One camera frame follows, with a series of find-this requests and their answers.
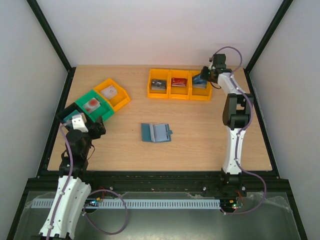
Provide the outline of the blue striped credit card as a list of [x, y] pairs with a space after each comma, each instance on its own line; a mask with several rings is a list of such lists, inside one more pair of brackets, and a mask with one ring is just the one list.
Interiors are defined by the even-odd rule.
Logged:
[[197, 74], [197, 75], [194, 75], [194, 76], [192, 77], [192, 83], [195, 84], [195, 85], [204, 85], [204, 84], [207, 83], [207, 81], [204, 80], [204, 79], [202, 79], [202, 78], [200, 77], [200, 74]]

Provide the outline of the blue leather card holder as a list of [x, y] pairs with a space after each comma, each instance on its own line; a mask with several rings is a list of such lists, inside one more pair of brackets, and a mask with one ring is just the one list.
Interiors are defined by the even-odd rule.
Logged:
[[173, 134], [167, 123], [141, 123], [141, 139], [147, 143], [167, 143], [172, 141]]

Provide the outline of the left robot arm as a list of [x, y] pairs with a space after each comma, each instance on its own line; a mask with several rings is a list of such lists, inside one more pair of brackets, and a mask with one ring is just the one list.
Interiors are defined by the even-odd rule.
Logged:
[[92, 141], [106, 133], [103, 118], [87, 123], [83, 113], [59, 127], [66, 150], [61, 154], [57, 190], [48, 216], [31, 240], [73, 240], [85, 200], [92, 188], [83, 180]]

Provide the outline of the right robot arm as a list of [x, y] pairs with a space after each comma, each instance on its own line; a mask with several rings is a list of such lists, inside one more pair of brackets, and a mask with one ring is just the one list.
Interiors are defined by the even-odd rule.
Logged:
[[253, 100], [237, 83], [234, 73], [226, 65], [226, 55], [215, 53], [210, 65], [202, 68], [200, 78], [218, 84], [226, 95], [222, 122], [227, 130], [226, 157], [221, 169], [218, 192], [225, 197], [233, 197], [243, 190], [242, 148], [248, 126], [253, 121]]

